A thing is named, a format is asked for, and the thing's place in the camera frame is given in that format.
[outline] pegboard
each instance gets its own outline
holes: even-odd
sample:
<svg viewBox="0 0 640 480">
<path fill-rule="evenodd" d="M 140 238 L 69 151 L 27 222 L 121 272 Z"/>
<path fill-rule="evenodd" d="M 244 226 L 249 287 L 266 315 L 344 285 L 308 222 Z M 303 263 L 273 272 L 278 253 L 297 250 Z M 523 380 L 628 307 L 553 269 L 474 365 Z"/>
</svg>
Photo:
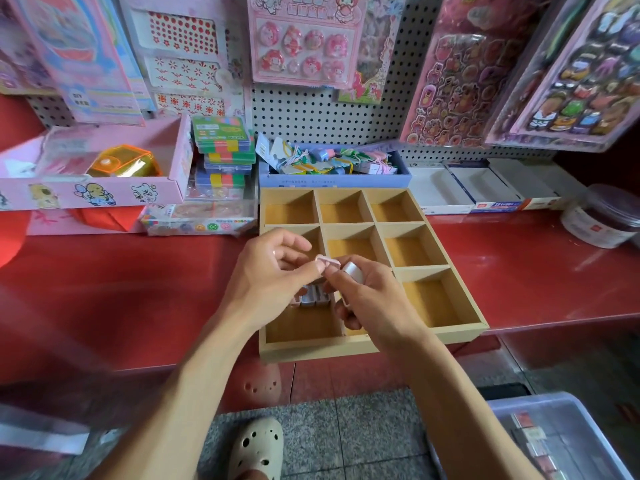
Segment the pegboard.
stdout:
<svg viewBox="0 0 640 480">
<path fill-rule="evenodd" d="M 253 127 L 270 138 L 320 144 L 368 144 L 400 136 L 420 77 L 431 30 L 442 0 L 406 0 L 381 104 L 338 102 L 330 88 L 255 84 Z M 445 148 L 404 145 L 408 160 L 480 160 L 493 157 L 547 157 L 555 152 L 530 148 Z"/>
</svg>

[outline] plastic jar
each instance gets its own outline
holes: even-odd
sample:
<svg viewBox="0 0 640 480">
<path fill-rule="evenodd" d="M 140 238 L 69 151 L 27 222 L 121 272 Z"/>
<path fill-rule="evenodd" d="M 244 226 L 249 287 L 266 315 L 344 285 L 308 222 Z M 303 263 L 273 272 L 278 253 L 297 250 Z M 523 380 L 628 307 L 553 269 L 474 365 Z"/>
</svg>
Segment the plastic jar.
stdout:
<svg viewBox="0 0 640 480">
<path fill-rule="evenodd" d="M 604 249 L 617 248 L 640 232 L 640 198 L 594 184 L 566 209 L 560 222 L 578 239 Z"/>
</svg>

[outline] orange transparent box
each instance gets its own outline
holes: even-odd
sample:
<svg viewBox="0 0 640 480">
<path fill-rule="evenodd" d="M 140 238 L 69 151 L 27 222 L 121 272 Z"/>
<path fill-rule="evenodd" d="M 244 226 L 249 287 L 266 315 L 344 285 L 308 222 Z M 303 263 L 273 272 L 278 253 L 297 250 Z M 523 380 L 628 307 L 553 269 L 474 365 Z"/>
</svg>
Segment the orange transparent box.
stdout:
<svg viewBox="0 0 640 480">
<path fill-rule="evenodd" d="M 152 152 L 128 144 L 101 152 L 87 173 L 92 177 L 162 177 Z"/>
</svg>

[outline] blue display box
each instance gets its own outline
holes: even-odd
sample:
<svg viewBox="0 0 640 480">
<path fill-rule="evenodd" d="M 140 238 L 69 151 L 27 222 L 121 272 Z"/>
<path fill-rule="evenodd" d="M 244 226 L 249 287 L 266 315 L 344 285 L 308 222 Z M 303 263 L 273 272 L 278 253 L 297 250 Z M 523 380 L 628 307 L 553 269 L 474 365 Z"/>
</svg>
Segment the blue display box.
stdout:
<svg viewBox="0 0 640 480">
<path fill-rule="evenodd" d="M 300 145 L 300 148 L 317 148 L 314 145 Z M 333 149 L 340 151 L 344 146 Z M 411 172 L 398 152 L 391 152 L 389 160 L 398 168 L 395 175 L 283 175 L 277 173 L 264 160 L 259 160 L 259 182 L 261 187 L 350 187 L 405 189 L 411 182 Z"/>
</svg>

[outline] forearm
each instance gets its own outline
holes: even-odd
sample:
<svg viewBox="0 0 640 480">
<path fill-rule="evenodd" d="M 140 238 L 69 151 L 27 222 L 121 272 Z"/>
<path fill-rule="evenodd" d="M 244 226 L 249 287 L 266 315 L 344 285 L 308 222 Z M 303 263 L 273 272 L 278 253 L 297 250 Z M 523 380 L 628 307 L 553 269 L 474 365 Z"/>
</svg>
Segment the forearm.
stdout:
<svg viewBox="0 0 640 480">
<path fill-rule="evenodd" d="M 392 357 L 406 376 L 450 480 L 479 472 L 494 479 L 541 478 L 434 334 L 424 330 Z"/>
<path fill-rule="evenodd" d="M 176 368 L 146 419 L 135 425 L 91 480 L 185 480 L 193 477 L 227 379 L 250 336 L 240 311 L 217 314 Z"/>
</svg>

